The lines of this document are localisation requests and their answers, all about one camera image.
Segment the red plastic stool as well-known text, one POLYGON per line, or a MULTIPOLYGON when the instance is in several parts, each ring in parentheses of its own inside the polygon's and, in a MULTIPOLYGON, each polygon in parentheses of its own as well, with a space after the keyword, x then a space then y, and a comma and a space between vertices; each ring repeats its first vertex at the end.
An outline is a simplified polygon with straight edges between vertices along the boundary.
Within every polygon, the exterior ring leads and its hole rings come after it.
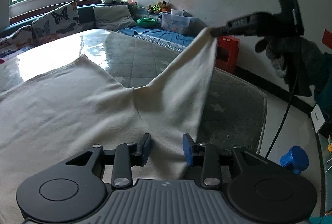
POLYGON ((233 74, 237 65, 240 40, 232 36, 218 38, 216 67, 233 74))

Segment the butterfly cushion right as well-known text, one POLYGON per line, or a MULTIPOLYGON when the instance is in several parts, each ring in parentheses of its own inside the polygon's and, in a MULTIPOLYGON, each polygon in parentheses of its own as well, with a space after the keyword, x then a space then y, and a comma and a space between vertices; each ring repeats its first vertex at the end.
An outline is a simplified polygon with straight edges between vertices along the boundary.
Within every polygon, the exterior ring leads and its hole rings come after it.
POLYGON ((72 1, 50 11, 32 22, 38 45, 83 31, 77 2, 72 1))

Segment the blue corner sofa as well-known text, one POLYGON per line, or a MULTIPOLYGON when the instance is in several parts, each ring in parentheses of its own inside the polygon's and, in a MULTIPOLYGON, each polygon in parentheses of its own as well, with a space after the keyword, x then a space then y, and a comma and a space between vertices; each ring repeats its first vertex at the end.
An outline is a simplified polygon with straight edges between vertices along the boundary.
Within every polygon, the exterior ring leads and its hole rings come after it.
POLYGON ((1 31, 1 39, 18 40, 18 49, 30 45, 41 46, 45 43, 90 29, 111 31, 137 27, 134 19, 136 7, 128 4, 76 6, 76 2, 66 3, 52 11, 35 16, 27 21, 17 22, 1 31))

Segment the butterfly cushion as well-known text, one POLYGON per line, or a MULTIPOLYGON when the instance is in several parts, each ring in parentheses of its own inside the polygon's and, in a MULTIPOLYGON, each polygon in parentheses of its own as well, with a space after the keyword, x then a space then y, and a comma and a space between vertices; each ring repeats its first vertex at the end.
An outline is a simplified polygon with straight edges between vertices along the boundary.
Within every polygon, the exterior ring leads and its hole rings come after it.
POLYGON ((23 26, 9 36, 1 38, 0 56, 3 58, 28 46, 34 46, 33 28, 31 25, 23 26))
POLYGON ((38 45, 83 31, 77 2, 72 1, 50 11, 32 22, 38 45))

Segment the blue plastic cap object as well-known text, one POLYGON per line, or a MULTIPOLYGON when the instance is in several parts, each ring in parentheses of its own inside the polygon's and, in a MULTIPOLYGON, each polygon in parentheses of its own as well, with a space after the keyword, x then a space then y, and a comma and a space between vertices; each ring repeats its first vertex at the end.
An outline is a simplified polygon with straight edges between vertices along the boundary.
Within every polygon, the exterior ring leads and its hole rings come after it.
POLYGON ((306 152, 299 146, 292 146, 290 150, 280 158, 280 165, 293 173, 299 175, 309 166, 306 152))

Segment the butterfly cushion left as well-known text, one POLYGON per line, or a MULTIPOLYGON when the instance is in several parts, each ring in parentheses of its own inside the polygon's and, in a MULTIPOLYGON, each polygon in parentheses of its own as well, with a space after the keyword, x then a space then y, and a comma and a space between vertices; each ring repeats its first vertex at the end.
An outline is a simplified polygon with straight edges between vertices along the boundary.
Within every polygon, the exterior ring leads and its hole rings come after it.
POLYGON ((31 25, 23 26, 9 36, 1 38, 0 56, 3 58, 28 46, 34 46, 33 28, 31 25))

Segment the clear plastic storage box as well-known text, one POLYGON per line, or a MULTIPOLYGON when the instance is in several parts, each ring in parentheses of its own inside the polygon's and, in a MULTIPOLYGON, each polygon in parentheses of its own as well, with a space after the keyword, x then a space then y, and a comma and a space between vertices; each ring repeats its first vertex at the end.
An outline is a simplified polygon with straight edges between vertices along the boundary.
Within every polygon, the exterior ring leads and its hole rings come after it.
POLYGON ((158 16, 161 19, 161 28, 170 32, 193 36, 195 34, 195 17, 173 15, 162 12, 158 16))

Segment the green plastic bowl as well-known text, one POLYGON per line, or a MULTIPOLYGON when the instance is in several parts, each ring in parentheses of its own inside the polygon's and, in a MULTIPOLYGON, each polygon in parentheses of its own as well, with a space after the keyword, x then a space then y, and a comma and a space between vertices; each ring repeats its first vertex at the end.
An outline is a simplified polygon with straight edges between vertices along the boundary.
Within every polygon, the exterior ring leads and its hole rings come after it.
POLYGON ((154 18, 138 18, 136 23, 142 28, 154 28, 157 25, 157 21, 154 18))

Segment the grey plain cushion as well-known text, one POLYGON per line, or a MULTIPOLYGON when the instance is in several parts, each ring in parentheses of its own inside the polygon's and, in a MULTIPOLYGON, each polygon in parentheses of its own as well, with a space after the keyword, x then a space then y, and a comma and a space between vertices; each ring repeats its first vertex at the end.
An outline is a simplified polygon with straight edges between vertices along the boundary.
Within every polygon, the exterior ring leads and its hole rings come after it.
POLYGON ((98 29, 116 31, 137 26, 127 5, 96 6, 93 12, 98 29))

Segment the small plush toys pile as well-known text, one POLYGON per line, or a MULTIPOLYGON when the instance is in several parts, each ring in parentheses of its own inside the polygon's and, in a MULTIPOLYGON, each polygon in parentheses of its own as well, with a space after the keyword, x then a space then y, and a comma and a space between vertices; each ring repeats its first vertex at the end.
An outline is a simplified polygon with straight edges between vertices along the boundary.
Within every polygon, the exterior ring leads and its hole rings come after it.
POLYGON ((170 13, 171 9, 169 8, 170 3, 168 1, 158 1, 154 5, 148 5, 147 11, 148 14, 161 14, 161 13, 170 13))

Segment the cream knit garment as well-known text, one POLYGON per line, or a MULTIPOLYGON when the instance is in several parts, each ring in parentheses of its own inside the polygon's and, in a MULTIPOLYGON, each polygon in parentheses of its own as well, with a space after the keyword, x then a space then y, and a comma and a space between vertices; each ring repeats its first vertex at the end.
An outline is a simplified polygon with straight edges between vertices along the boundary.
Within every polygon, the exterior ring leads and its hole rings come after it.
POLYGON ((182 136, 198 134, 217 40, 203 29, 157 77, 126 88, 86 56, 1 94, 1 223, 21 223, 23 180, 87 146, 113 148, 149 133, 154 148, 134 178, 178 179, 182 136))

